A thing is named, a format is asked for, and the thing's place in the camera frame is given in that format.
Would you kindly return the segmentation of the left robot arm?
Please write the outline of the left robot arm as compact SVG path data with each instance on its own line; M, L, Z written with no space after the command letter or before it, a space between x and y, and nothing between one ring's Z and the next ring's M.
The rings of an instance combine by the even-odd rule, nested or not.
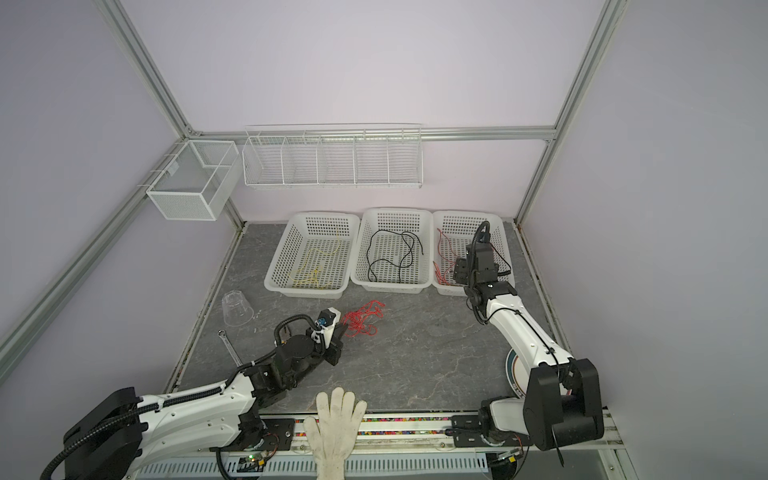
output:
M286 397L321 363L338 363L346 325L334 308L298 314L274 329L269 353L224 380L185 391L139 396L114 391L71 427L43 469L68 479L126 479L146 465L193 451L244 450L268 433L260 410Z

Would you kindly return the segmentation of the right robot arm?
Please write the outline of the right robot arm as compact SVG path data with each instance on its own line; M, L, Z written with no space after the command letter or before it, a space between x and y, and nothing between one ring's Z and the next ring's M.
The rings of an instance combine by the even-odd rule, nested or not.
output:
M541 451L601 439L605 425L597 368L547 334L517 290L501 278L495 255L491 225L484 220L454 266L454 279L463 287L475 320L502 334L523 371L524 383L514 398L481 404L481 438L502 446L512 437L520 447L533 445Z

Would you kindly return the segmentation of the right white plastic basket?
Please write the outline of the right white plastic basket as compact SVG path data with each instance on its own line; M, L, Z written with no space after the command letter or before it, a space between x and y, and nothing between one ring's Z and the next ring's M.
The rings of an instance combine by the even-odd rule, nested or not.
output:
M500 279L515 285L506 231L501 218L484 212L442 210L433 213L435 235L432 285L438 294L464 296L463 287L453 282L453 267L459 257L466 255L466 247L483 221L490 223L490 242L494 249L494 261L499 265L501 273L506 272L506 275L501 276Z

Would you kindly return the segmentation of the white plastic basket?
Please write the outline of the white plastic basket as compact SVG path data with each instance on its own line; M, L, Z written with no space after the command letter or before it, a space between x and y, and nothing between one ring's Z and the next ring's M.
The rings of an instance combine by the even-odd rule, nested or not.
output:
M427 210L372 208L355 240L350 280L371 292L418 294L433 280L433 215Z
M337 212L291 217L264 279L266 290L290 298L339 299L349 284L360 218Z
M453 282L453 267L459 257L466 255L466 247L483 221L490 223L490 242L494 249L494 261L499 265L501 273L506 272L506 275L501 276L500 279L515 285L506 231L501 218L484 212L442 210L433 213L435 235L432 285L438 294L464 296L463 287Z

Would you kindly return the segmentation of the white knitted glove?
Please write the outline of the white knitted glove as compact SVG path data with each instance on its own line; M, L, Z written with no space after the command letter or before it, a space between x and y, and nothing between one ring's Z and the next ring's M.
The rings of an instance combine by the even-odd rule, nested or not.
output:
M330 395L315 399L317 414L303 421L306 438L316 465L318 480L343 480L345 462L354 450L367 402L351 391L336 387Z

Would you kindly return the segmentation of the middle white plastic basket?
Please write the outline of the middle white plastic basket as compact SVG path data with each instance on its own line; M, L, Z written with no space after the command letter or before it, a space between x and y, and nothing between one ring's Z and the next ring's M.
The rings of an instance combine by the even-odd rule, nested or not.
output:
M427 210L372 208L355 240L350 280L371 292L418 294L433 280L433 215Z

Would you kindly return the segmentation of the plate with green red rim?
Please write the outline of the plate with green red rim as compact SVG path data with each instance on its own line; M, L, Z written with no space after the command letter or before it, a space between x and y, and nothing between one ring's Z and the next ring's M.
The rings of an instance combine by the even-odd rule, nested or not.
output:
M526 395L529 374L521 360L521 357L513 349L510 349L506 356L505 371L507 381L514 395L519 399L524 399Z

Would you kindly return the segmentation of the left white plastic basket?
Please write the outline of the left white plastic basket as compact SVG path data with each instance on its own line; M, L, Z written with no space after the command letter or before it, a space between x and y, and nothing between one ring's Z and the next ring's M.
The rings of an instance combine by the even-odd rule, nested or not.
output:
M360 218L337 212L291 217L264 279L266 290L290 298L339 299L349 284Z

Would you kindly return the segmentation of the clear plastic cup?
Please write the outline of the clear plastic cup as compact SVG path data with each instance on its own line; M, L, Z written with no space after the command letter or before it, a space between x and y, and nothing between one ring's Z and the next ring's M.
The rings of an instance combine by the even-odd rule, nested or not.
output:
M255 311L240 290L227 292L222 298L223 320L228 327L241 327L255 317Z

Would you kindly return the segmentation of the silver wrench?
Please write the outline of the silver wrench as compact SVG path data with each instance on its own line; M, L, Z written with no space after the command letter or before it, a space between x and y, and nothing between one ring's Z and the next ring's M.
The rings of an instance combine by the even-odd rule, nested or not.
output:
M234 345L230 341L227 332L225 330L219 330L217 335L218 335L218 338L222 341L226 351L230 355L230 357L231 357L232 361L235 363L235 365L236 366L241 366L243 364L242 359L240 358L240 356L238 355Z

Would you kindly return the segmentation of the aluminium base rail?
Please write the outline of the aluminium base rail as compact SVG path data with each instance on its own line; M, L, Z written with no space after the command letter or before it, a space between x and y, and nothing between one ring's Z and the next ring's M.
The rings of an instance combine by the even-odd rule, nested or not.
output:
M299 417L265 420L267 438L241 451L175 453L133 467L129 479L233 479L306 477L316 465ZM345 476L480 473L486 478L503 477L515 468L520 479L528 468L525 459L536 453L531 441L520 433L504 433L489 439L480 432L475 414L426 413L367 415L363 418L355 447L347 459Z

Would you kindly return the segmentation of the white mesh wall box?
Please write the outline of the white mesh wall box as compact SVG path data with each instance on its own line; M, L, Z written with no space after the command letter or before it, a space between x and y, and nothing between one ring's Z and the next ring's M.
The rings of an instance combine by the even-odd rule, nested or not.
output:
M149 185L147 194L167 220L215 221L242 175L235 142L187 140Z

